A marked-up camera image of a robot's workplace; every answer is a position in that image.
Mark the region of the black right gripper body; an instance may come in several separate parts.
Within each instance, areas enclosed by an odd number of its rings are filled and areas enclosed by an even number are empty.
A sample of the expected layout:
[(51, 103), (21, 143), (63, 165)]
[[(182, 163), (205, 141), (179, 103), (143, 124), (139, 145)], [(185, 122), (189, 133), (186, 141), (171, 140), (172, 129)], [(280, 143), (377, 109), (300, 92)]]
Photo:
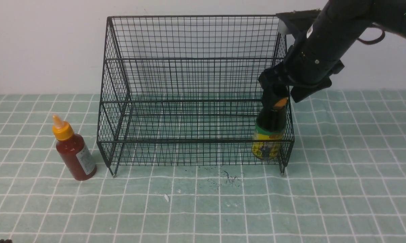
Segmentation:
[(294, 37), (283, 65), (295, 87), (331, 86), (329, 77), (338, 74), (344, 64), (344, 35), (328, 17), (326, 10), (283, 12), (277, 14), (285, 32)]

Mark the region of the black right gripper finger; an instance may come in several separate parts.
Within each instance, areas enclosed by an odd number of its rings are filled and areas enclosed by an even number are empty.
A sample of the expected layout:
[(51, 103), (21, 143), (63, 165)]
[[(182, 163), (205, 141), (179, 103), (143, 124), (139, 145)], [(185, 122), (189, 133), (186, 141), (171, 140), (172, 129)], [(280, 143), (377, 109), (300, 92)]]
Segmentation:
[(283, 64), (267, 68), (260, 74), (258, 82), (263, 89), (261, 103), (264, 109), (279, 110), (286, 106), (290, 96), (286, 77)]
[(332, 85), (331, 79), (325, 78), (314, 87), (294, 86), (291, 89), (290, 96), (294, 100), (295, 103), (299, 103), (316, 92), (319, 92), (324, 89), (328, 89), (329, 87), (331, 87), (331, 85)]

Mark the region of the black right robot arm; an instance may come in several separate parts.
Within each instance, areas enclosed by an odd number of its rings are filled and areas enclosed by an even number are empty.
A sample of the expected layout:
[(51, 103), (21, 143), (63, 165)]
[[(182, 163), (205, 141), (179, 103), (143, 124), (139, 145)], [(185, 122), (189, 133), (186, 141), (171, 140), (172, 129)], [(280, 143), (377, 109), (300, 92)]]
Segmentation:
[(344, 68), (341, 57), (370, 27), (406, 39), (406, 0), (330, 0), (321, 10), (276, 17), (295, 42), (282, 62), (258, 78), (265, 109), (284, 106), (286, 98), (298, 103), (331, 87), (331, 75)]

